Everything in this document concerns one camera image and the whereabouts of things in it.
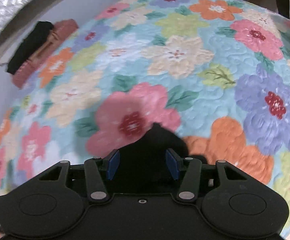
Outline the black long-sleeve sweater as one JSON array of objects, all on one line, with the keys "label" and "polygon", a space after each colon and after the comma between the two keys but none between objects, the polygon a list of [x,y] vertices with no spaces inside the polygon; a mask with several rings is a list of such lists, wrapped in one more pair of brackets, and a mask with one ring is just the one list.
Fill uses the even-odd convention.
[{"label": "black long-sleeve sweater", "polygon": [[158,123],[138,141],[120,148],[120,164],[112,180],[113,191],[142,195],[175,192],[179,184],[166,164],[169,148],[181,158],[189,157],[186,143]]}]

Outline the folded black clothes on suitcase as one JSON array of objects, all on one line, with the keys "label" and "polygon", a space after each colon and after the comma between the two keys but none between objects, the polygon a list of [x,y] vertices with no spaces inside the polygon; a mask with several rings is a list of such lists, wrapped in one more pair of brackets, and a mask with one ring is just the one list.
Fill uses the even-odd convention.
[{"label": "folded black clothes on suitcase", "polygon": [[7,72],[14,75],[21,65],[46,41],[54,28],[51,22],[39,21],[29,35],[22,41],[7,65]]}]

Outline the floral quilted bedspread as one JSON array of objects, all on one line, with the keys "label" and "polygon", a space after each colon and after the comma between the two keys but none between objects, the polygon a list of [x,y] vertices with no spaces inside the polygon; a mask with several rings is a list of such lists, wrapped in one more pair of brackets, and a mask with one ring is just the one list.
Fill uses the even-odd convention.
[{"label": "floral quilted bedspread", "polygon": [[[154,123],[224,159],[290,210],[290,20],[240,0],[121,0],[80,27],[0,126],[0,195],[104,157]],[[290,213],[282,236],[290,239]]]}]

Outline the red suitcase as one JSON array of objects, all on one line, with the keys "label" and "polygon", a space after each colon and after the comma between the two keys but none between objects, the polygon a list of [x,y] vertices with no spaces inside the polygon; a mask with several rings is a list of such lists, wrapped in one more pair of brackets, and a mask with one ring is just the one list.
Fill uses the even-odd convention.
[{"label": "red suitcase", "polygon": [[78,29],[73,19],[62,20],[53,25],[54,28],[50,31],[47,41],[21,65],[14,75],[11,74],[12,82],[16,87],[22,88],[45,60]]}]

